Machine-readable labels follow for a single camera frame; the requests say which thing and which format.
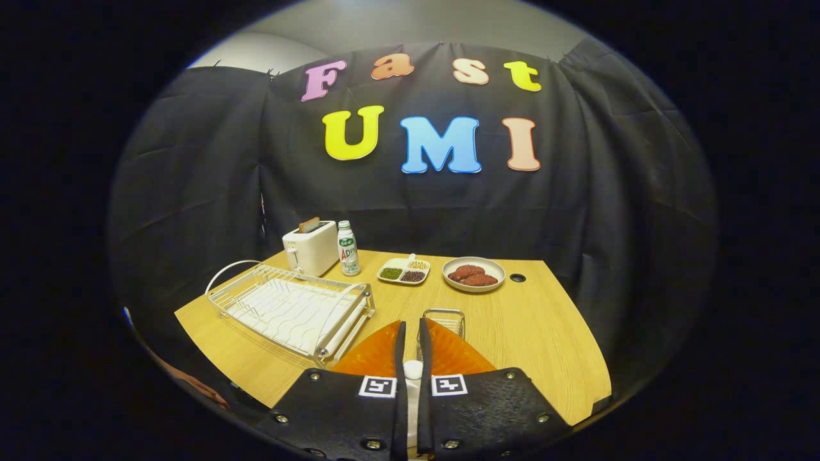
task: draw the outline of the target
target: blue letter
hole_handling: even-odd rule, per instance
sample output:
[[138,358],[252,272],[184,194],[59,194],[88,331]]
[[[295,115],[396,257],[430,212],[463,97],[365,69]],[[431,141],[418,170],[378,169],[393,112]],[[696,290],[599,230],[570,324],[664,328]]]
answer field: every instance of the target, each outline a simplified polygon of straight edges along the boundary
[[399,122],[408,131],[408,161],[402,165],[405,173],[423,173],[427,163],[421,158],[427,154],[436,171],[444,168],[444,161],[450,151],[453,160],[447,168],[455,173],[477,173],[481,164],[476,160],[476,127],[478,120],[468,116],[457,116],[450,126],[439,136],[433,125],[423,116],[409,116]]

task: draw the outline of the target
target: steak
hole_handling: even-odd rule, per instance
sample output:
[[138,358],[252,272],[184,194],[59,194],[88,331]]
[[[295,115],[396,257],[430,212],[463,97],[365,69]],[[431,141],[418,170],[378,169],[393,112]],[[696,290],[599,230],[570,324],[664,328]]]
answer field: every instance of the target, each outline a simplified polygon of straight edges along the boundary
[[483,274],[484,269],[478,266],[473,266],[472,264],[465,264],[463,266],[459,266],[455,272],[448,275],[447,277],[450,278],[452,281],[462,281],[469,276],[474,276],[475,274]]
[[497,279],[493,276],[488,276],[487,274],[474,274],[474,275],[469,276],[465,280],[462,280],[458,283],[460,283],[462,285],[467,285],[467,286],[487,286],[487,285],[493,285],[493,284],[498,283],[498,282],[499,282],[499,279]]

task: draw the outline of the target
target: red beans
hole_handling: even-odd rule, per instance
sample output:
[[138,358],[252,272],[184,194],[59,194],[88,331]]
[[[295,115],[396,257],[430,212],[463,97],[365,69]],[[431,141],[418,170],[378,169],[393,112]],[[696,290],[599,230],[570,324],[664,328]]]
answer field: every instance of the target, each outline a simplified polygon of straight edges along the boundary
[[422,281],[424,280],[424,272],[407,271],[402,276],[402,281]]

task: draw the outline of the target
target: person's hand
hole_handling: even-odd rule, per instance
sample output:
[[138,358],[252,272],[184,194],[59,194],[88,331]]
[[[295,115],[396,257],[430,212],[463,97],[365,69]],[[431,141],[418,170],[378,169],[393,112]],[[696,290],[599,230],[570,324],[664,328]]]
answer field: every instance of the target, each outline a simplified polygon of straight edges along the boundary
[[168,368],[168,372],[171,374],[171,376],[173,376],[174,378],[178,378],[178,379],[181,379],[182,381],[187,382],[188,384],[193,386],[194,389],[196,389],[199,392],[205,394],[209,399],[211,399],[214,402],[216,402],[217,404],[219,404],[219,406],[222,407],[223,409],[230,410],[230,405],[228,405],[228,402],[225,402],[225,399],[223,399],[222,396],[219,395],[215,390],[211,389],[208,386],[205,386],[200,380],[198,380],[195,377],[192,377],[191,375],[189,375],[186,372],[183,372],[183,371],[178,370],[174,367],[171,367],[170,365],[167,368]]

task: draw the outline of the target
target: toaster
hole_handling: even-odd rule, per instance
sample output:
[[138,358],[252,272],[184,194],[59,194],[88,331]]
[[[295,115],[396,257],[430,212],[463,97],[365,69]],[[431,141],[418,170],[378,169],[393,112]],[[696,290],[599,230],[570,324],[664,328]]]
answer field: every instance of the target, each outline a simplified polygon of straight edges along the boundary
[[336,237],[339,230],[336,221],[319,221],[319,227],[310,232],[294,229],[282,237],[290,270],[308,276],[318,277],[336,261]]

